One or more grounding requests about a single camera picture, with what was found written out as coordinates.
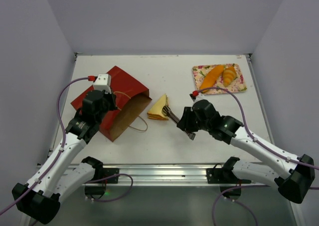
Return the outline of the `fake croissant bread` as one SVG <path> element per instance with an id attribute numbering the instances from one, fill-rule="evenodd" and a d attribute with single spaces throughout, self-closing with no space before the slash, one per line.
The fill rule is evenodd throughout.
<path id="1" fill-rule="evenodd" d="M 223 86 L 228 87 L 237 77 L 234 66 L 228 67 L 223 71 Z"/>

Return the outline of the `fake orange bread loaf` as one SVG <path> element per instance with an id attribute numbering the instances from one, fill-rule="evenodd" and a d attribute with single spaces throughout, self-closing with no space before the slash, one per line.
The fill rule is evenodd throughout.
<path id="1" fill-rule="evenodd" d="M 216 67 L 214 67 L 210 72 L 207 73 L 207 75 L 203 79 L 200 89 L 202 90 L 213 87 L 218 77 L 223 73 L 223 71 L 223 65 L 217 65 Z"/>

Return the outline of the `fake triangle sandwich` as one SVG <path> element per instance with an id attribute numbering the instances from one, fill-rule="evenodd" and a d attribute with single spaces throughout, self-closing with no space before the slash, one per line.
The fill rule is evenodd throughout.
<path id="1" fill-rule="evenodd" d="M 168 106 L 167 94 L 163 94 L 159 100 L 148 110 L 148 118 L 154 120 L 169 120 L 168 116 L 163 113 L 163 108 Z"/>

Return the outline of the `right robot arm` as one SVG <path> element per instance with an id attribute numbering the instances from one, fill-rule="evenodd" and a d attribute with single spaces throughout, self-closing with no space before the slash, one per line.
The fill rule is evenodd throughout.
<path id="1" fill-rule="evenodd" d="M 235 146 L 256 157 L 262 164 L 230 157 L 217 176 L 229 183 L 249 180 L 271 186 L 287 200 L 300 204 L 315 179 L 313 159 L 283 151 L 259 136 L 248 133 L 232 116 L 220 115 L 207 100 L 185 107 L 177 127 L 187 133 L 208 132 L 214 139 Z"/>

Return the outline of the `red paper bag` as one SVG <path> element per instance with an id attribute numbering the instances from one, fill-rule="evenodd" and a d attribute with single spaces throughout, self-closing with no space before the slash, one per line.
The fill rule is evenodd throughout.
<path id="1" fill-rule="evenodd" d="M 149 89 L 124 70 L 115 66 L 107 74 L 112 78 L 117 110 L 109 111 L 106 92 L 94 90 L 93 84 L 71 103 L 76 114 L 66 132 L 85 142 L 97 132 L 115 141 L 151 102 Z"/>

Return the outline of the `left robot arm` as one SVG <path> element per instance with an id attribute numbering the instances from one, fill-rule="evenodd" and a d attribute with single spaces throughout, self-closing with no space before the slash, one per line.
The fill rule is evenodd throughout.
<path id="1" fill-rule="evenodd" d="M 69 174 L 69 183 L 61 177 L 75 158 L 99 131 L 106 113 L 115 111 L 116 96 L 111 90 L 91 90 L 82 100 L 82 106 L 64 130 L 60 145 L 43 166 L 25 184 L 12 189 L 17 209 L 46 225 L 54 219 L 62 200 L 87 181 L 102 180 L 102 168 L 80 163 L 75 173 Z"/>

